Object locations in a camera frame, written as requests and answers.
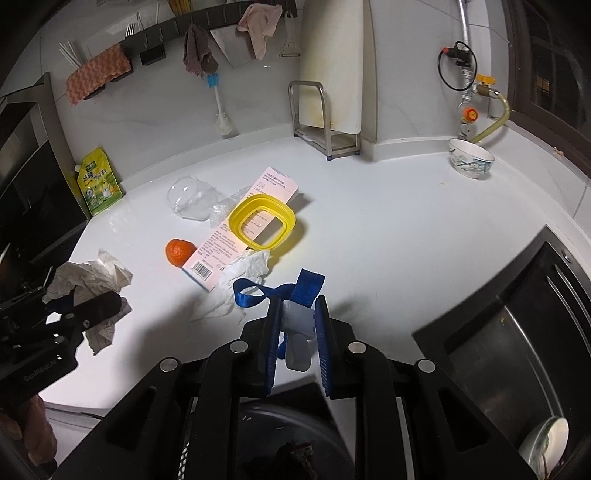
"human hand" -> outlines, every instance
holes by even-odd
[[[45,415],[45,404],[39,395],[19,407],[25,418],[24,431],[18,423],[0,412],[0,428],[13,440],[21,440],[33,465],[47,463],[56,456],[57,440]]]

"barcode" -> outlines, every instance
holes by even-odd
[[[199,275],[202,279],[207,280],[209,275],[212,274],[212,271],[209,270],[205,265],[200,262],[197,262],[192,268],[197,275]]]

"cutting board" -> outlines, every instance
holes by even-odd
[[[320,82],[332,108],[331,129],[361,131],[363,0],[309,0],[301,30],[300,80]],[[300,123],[324,126],[320,94],[300,87]]]

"white countertop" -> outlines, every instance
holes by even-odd
[[[327,162],[299,139],[268,142],[149,182],[90,221],[72,261],[93,260],[103,248],[123,262],[134,274],[122,291],[133,312],[98,355],[86,342],[80,346],[78,368],[42,392],[46,401],[111,408],[162,358],[204,358],[240,335],[242,324],[232,319],[188,322],[195,301],[207,293],[168,263],[164,247],[172,238],[198,245],[211,230],[208,222],[176,216],[165,195],[189,174],[233,193],[268,166],[293,178],[301,195],[291,204],[297,215],[292,235],[299,239],[272,258],[266,283],[295,282],[302,268],[325,275],[321,293],[331,315],[392,359],[420,358],[413,331],[490,280],[545,224],[590,271],[591,246],[581,230],[502,161],[490,179],[478,181],[455,172],[444,153]],[[247,309],[245,321],[263,316],[267,305]],[[278,361],[275,385],[316,374],[317,360],[305,374]],[[330,403],[339,422],[337,406],[344,403]],[[343,409],[342,431],[350,408]]]

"silver screw head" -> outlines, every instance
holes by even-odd
[[[248,350],[248,343],[244,340],[236,340],[230,344],[230,350],[234,353],[242,353]]]
[[[351,353],[364,353],[368,349],[362,342],[351,342],[348,348]]]
[[[165,358],[160,362],[160,370],[163,372],[172,372],[178,367],[178,362],[174,358]]]
[[[564,259],[568,262],[568,263],[572,263],[573,259],[570,256],[570,253],[568,250],[566,250],[565,248],[562,249],[562,256],[564,257]]]
[[[426,374],[432,374],[435,371],[435,364],[426,358],[418,363],[418,369]]]

